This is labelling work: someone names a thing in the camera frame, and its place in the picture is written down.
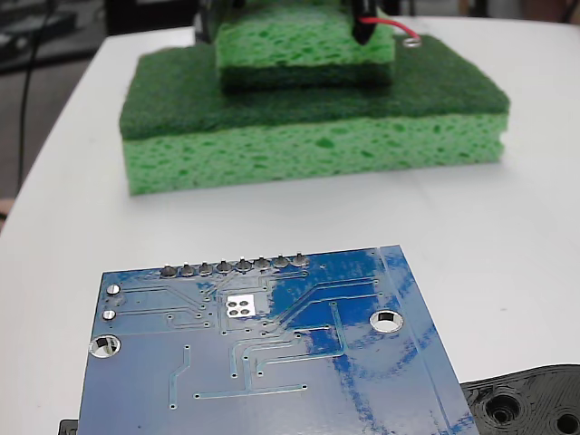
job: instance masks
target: floor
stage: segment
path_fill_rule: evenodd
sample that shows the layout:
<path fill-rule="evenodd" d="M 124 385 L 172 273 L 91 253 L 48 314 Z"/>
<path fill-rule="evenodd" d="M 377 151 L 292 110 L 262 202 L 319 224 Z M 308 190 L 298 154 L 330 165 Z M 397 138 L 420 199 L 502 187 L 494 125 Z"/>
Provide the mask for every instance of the floor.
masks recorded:
<path fill-rule="evenodd" d="M 26 172 L 89 62 L 67 63 L 34 72 L 26 115 Z M 16 194 L 18 121 L 23 84 L 22 73 L 0 76 L 0 198 Z"/>

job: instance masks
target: red wire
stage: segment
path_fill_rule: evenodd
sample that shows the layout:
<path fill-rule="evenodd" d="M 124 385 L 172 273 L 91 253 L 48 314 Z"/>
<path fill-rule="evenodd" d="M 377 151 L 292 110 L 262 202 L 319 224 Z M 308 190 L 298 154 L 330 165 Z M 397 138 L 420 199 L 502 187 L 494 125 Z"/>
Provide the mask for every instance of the red wire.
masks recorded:
<path fill-rule="evenodd" d="M 393 20 L 385 20 L 384 18 L 378 18 L 376 16 L 361 16 L 359 17 L 359 21 L 363 24 L 388 24 L 394 25 L 395 27 L 399 27 L 400 29 L 404 30 L 411 38 L 421 40 L 419 34 L 411 30 L 405 24 L 399 23 L 398 21 Z"/>

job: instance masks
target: green sponge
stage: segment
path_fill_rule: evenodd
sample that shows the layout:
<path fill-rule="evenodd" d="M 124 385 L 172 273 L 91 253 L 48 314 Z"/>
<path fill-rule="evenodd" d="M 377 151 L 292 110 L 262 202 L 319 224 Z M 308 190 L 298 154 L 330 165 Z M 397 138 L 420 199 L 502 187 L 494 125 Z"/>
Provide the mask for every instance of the green sponge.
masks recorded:
<path fill-rule="evenodd" d="M 255 0 L 220 26 L 217 70 L 227 91 L 313 85 L 388 84 L 392 28 L 360 46 L 337 0 Z"/>
<path fill-rule="evenodd" d="M 121 115 L 132 194 L 497 161 L 508 98 L 423 37 L 386 88 L 224 95 L 204 45 L 140 60 Z"/>

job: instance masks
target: black cable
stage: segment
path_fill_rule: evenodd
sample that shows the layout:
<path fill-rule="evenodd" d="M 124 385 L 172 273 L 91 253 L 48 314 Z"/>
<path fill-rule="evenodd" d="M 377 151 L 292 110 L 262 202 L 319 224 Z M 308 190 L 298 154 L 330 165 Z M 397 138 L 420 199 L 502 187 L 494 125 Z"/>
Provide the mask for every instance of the black cable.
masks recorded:
<path fill-rule="evenodd" d="M 572 20 L 572 16 L 574 15 L 575 10 L 580 5 L 580 0 L 574 0 L 565 10 L 560 23 L 570 23 Z"/>
<path fill-rule="evenodd" d="M 43 40 L 44 28 L 48 24 L 53 15 L 54 9 L 56 9 L 55 4 L 50 0 L 46 2 L 46 14 L 44 15 L 43 22 L 40 26 L 38 32 L 33 34 L 32 37 L 32 48 L 30 53 L 30 60 L 28 61 L 28 66 L 26 67 L 26 73 L 24 76 L 24 88 L 22 91 L 22 100 L 20 102 L 20 130 L 19 130 L 19 141 L 18 141 L 18 179 L 16 184 L 16 194 L 20 192 L 20 188 L 24 183 L 24 142 L 26 136 L 26 107 L 28 105 L 28 91 L 30 89 L 30 80 L 33 75 L 34 64 L 36 61 L 36 55 L 38 54 L 38 48 Z"/>
<path fill-rule="evenodd" d="M 415 0 L 409 0 L 409 15 L 416 16 L 417 15 L 417 5 Z"/>

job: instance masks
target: dark green scrubber layer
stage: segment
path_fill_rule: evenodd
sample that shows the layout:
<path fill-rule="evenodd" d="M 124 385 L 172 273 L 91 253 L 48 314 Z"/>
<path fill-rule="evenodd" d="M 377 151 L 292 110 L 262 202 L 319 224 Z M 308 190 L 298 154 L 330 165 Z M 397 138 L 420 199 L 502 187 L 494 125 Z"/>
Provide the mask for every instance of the dark green scrubber layer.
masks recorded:
<path fill-rule="evenodd" d="M 219 28 L 217 70 L 226 91 L 300 86 L 373 86 L 392 81 L 392 27 L 371 40 L 351 37 L 339 1 L 257 0 L 234 9 Z"/>
<path fill-rule="evenodd" d="M 349 118 L 507 113 L 508 97 L 472 63 L 424 36 L 420 49 L 397 50 L 390 87 L 309 88 L 224 95 L 211 47 L 143 56 L 121 115 L 125 140 L 256 125 Z"/>
<path fill-rule="evenodd" d="M 221 94 L 206 46 L 144 56 L 121 115 L 132 194 L 497 161 L 508 98 L 424 37 L 389 89 Z"/>

